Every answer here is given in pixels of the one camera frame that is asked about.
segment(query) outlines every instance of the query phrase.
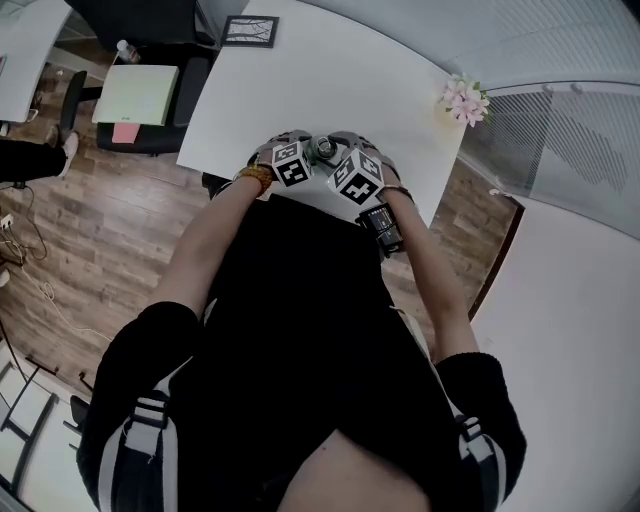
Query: pink paper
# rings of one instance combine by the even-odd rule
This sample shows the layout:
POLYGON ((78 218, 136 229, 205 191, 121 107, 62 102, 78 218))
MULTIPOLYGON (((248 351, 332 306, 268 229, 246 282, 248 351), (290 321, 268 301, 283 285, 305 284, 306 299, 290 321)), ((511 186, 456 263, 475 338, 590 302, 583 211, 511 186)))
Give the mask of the pink paper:
POLYGON ((113 125, 112 142, 117 144, 133 144, 136 141, 139 124, 135 123, 116 123, 113 125))

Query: white desk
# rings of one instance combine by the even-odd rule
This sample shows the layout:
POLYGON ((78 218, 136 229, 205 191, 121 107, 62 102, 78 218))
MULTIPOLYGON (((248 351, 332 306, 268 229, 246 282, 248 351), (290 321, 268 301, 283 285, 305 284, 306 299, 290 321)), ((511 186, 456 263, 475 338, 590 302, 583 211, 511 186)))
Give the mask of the white desk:
POLYGON ((11 24, 0 26, 0 120, 27 120, 33 94, 53 43, 71 13, 64 0, 37 0, 11 24))
MULTIPOLYGON (((222 50, 178 164, 231 178, 273 135, 354 131, 395 161, 431 223, 464 134, 434 113, 448 75, 386 36, 294 0, 252 0, 244 14, 281 18, 275 47, 222 50)), ((348 201, 325 195, 319 204, 315 191, 299 187, 283 195, 352 215, 332 211, 348 201)))

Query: shoe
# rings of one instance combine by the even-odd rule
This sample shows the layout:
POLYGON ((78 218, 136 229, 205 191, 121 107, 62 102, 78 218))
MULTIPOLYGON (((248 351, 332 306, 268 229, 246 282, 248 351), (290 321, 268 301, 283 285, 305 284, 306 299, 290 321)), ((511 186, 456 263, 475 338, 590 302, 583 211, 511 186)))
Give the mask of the shoe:
POLYGON ((78 139, 78 134, 76 132, 71 132, 67 137, 67 140, 64 141, 62 149, 64 149, 64 154, 67 155, 67 161, 64 164, 64 169, 62 169, 62 172, 58 174, 59 178, 64 177, 64 175, 69 172, 69 167, 71 167, 71 160, 73 160, 73 157, 76 156, 79 142, 80 139, 78 139))
POLYGON ((58 147, 58 142, 60 141, 60 130, 58 129, 58 125, 54 124, 49 131, 47 132, 47 136, 44 138, 44 143, 52 148, 58 147))

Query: orange bracelet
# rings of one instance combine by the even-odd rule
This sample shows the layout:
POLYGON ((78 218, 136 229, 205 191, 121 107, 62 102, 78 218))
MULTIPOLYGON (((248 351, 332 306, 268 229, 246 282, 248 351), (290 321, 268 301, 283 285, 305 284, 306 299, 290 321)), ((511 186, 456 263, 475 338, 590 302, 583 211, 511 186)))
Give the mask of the orange bracelet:
POLYGON ((273 183, 273 171, 263 165, 252 165, 251 167, 245 167, 238 174, 236 174, 235 178, 233 178, 233 181, 236 181, 238 178, 241 178, 243 176, 251 176, 252 178, 256 178, 260 182, 260 184, 262 185, 260 195, 264 194, 271 186, 271 183, 273 183))

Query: skin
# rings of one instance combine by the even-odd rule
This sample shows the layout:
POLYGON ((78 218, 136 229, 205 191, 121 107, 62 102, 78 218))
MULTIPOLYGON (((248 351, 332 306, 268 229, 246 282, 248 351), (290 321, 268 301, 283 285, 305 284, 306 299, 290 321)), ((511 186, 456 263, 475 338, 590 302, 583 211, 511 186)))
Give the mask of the skin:
MULTIPOLYGON (((376 156, 375 150, 368 150, 376 156)), ((400 184, 383 166, 387 184, 400 184)), ((169 267, 150 304, 172 301, 200 318, 211 283, 260 182, 243 177, 216 196, 183 233, 169 267)), ((401 192, 386 190, 405 239, 420 297, 436 333, 434 359, 477 352, 462 285, 438 249, 413 202, 401 192)), ((280 504, 282 512, 430 511, 428 497, 403 471, 334 431, 303 463, 280 504)))

